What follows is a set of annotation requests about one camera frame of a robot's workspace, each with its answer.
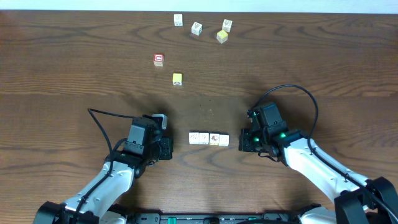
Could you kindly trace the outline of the green edged white block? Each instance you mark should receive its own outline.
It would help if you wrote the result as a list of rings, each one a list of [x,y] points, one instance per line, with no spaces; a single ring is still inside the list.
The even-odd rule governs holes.
[[[190,132],[188,134],[189,144],[199,144],[200,133]]]

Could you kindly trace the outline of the white block brown picture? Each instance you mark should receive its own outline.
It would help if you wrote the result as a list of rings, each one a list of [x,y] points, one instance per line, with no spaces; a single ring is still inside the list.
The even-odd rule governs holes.
[[[209,145],[218,146],[220,143],[220,135],[218,133],[210,133]]]

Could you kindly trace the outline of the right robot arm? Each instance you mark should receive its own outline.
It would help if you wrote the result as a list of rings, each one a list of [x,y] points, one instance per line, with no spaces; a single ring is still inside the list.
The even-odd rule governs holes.
[[[242,129],[239,150],[255,152],[301,173],[334,204],[333,211],[311,205],[292,223],[397,223],[397,192],[387,179],[371,180],[347,168],[300,130],[287,127],[274,103],[247,112],[252,126]]]

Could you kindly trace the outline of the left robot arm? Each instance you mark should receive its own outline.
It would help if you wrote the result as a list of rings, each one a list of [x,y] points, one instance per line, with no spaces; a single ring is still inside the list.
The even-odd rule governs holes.
[[[134,223],[133,216],[115,201],[147,166],[172,158],[173,141],[164,135],[166,129],[164,114],[134,118],[128,138],[111,148],[99,174],[64,202],[45,202],[34,223]]]

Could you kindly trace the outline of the teal edged white block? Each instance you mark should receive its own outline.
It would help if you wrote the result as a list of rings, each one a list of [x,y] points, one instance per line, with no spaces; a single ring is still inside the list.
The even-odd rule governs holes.
[[[229,135],[227,134],[220,134],[219,135],[219,146],[227,147],[229,146]]]

